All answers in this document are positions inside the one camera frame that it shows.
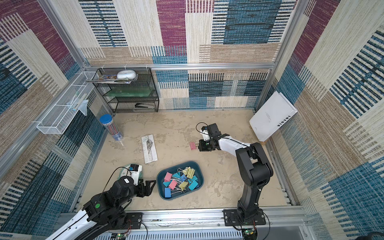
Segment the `packaged ruler card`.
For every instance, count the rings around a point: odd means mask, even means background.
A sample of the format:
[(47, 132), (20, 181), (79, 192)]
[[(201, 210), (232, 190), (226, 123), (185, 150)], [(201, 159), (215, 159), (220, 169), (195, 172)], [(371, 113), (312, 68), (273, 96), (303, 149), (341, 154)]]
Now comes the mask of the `packaged ruler card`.
[(154, 135), (142, 137), (143, 153), (145, 164), (149, 164), (158, 160), (158, 155), (155, 146)]

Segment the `yellow binder clip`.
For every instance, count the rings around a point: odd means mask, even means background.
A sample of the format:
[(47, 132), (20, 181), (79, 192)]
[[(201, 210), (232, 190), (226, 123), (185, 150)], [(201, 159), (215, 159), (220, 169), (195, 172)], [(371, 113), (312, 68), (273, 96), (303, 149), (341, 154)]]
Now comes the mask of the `yellow binder clip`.
[(192, 179), (195, 175), (195, 169), (188, 169), (187, 171), (187, 178)]
[(184, 175), (187, 175), (190, 169), (191, 167), (186, 167), (184, 169), (178, 168), (178, 172), (183, 173)]
[(182, 182), (182, 183), (179, 184), (179, 189), (180, 189), (181, 191), (185, 191), (186, 188), (188, 187), (188, 185), (189, 185), (188, 182)]

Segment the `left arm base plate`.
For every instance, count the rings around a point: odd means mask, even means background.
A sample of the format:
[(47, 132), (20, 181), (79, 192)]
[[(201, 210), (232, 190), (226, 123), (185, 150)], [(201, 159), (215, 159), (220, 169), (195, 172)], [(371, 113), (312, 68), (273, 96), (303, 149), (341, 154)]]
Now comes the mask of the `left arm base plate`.
[(123, 225), (120, 227), (120, 230), (127, 231), (131, 230), (139, 230), (142, 225), (143, 213), (140, 212), (126, 212)]

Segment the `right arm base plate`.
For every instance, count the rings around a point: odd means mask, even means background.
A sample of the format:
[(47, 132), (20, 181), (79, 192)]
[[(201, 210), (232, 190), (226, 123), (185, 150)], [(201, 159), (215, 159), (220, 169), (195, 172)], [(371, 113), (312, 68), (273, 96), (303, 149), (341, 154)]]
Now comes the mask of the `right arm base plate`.
[(224, 222), (227, 227), (262, 226), (266, 224), (266, 217), (262, 209), (253, 212), (242, 212), (241, 209), (224, 209)]

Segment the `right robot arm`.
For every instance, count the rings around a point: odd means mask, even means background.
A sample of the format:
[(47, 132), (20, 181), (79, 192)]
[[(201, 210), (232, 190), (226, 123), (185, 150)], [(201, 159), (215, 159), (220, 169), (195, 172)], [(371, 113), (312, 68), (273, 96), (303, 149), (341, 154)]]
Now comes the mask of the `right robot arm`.
[(243, 143), (228, 134), (222, 134), (217, 124), (204, 125), (198, 132), (203, 136), (199, 140), (199, 151), (225, 151), (237, 158), (244, 189), (237, 209), (224, 210), (226, 225), (265, 225), (266, 215), (259, 206), (259, 199), (274, 172), (262, 145)]

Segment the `pink binder clip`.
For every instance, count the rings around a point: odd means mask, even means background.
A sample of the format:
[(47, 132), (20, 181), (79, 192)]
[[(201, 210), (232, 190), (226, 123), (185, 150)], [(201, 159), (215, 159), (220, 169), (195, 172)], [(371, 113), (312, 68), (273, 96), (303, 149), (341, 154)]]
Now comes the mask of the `pink binder clip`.
[(194, 143), (194, 142), (190, 142), (190, 148), (191, 148), (192, 151), (193, 151), (193, 150), (197, 150), (198, 147), (199, 147), (198, 144), (196, 144), (196, 143)]
[(172, 180), (173, 174), (167, 172), (165, 177), (164, 177), (164, 182), (170, 182)]
[(169, 184), (168, 188), (170, 190), (174, 190), (177, 187), (177, 185), (178, 185), (178, 181), (172, 180), (171, 183)]

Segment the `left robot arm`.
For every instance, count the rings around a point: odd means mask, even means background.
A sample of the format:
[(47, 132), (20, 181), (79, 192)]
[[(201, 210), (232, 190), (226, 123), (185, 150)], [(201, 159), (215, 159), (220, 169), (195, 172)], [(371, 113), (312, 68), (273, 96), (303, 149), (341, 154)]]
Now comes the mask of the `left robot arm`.
[(93, 240), (112, 230), (139, 230), (143, 213), (127, 213), (126, 207), (133, 198), (148, 197), (157, 181), (139, 179), (134, 184), (130, 176), (114, 182), (108, 191), (91, 198), (75, 216), (48, 237), (49, 240)]

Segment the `teal plastic storage box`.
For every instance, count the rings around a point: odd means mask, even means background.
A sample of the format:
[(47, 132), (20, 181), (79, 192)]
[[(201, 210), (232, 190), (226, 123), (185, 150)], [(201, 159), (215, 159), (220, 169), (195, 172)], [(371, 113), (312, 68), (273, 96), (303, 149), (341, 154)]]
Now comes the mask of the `teal plastic storage box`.
[[(197, 182), (199, 183), (199, 187), (197, 189), (194, 189), (193, 191), (190, 191), (189, 188), (187, 187), (185, 191), (182, 191), (182, 193), (172, 194), (172, 197), (170, 199), (166, 199), (164, 193), (165, 193), (165, 188), (168, 188), (168, 187), (165, 187), (163, 184), (164, 177), (165, 177), (166, 173), (169, 172), (171, 174), (175, 174), (178, 172), (178, 168), (184, 169), (186, 167), (191, 167), (191, 169), (195, 169), (195, 176), (198, 178)], [(174, 190), (181, 191), (179, 189), (179, 184), (182, 183), (181, 179), (173, 179), (173, 177), (172, 177), (172, 180), (178, 181), (178, 185)], [(191, 179), (187, 178), (187, 180), (185, 182), (188, 182), (190, 185), (190, 183), (193, 181)], [(187, 194), (191, 194), (192, 192), (196, 192), (197, 190), (199, 190), (204, 184), (204, 177), (203, 177), (200, 166), (196, 162), (189, 161), (189, 162), (185, 162), (185, 163), (182, 163), (182, 164), (179, 164), (179, 165), (176, 165), (176, 166), (173, 166), (173, 167), (170, 167), (170, 168), (167, 168), (165, 170), (160, 171), (157, 175), (157, 184), (158, 184), (158, 191), (159, 191), (160, 197), (163, 200), (169, 201), (169, 200), (181, 197), (181, 196), (185, 196)]]

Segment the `green round alarm clock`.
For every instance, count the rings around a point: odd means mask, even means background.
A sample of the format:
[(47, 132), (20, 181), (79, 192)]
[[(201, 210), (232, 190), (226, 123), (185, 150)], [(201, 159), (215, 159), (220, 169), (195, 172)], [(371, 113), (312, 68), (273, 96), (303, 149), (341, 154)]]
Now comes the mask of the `green round alarm clock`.
[(119, 177), (121, 178), (124, 176), (129, 176), (132, 178), (133, 177), (132, 176), (133, 170), (134, 170), (134, 168), (132, 167), (132, 165), (128, 164), (128, 165), (122, 167)]

